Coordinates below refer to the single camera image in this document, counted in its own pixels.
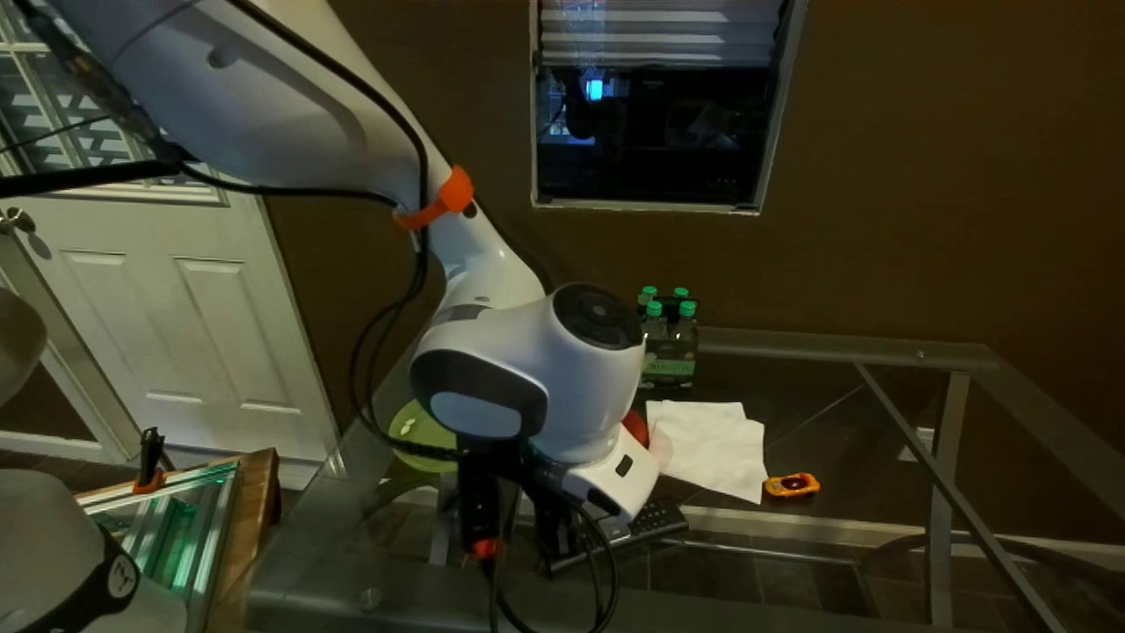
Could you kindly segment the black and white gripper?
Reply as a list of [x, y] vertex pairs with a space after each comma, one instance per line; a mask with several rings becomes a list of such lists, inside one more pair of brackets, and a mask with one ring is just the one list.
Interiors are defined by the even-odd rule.
[[509, 479], [533, 506], [533, 543], [547, 573], [580, 555], [577, 512], [588, 506], [635, 519], [659, 486], [659, 456], [641, 411], [631, 411], [615, 447], [590, 464], [547, 464], [520, 440], [464, 440], [457, 447], [459, 543], [491, 561], [503, 552], [499, 480]]

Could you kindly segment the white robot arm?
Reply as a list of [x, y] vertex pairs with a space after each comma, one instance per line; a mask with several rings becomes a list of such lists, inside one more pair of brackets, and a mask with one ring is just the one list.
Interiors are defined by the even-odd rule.
[[499, 539], [499, 479], [533, 501], [547, 555], [568, 548], [583, 508], [643, 508], [659, 460], [625, 429], [641, 318], [599, 283], [537, 277], [329, 0], [14, 4], [63, 69], [183, 177], [278, 201], [321, 236], [402, 228], [418, 266], [444, 277], [407, 378], [452, 437], [468, 548]]

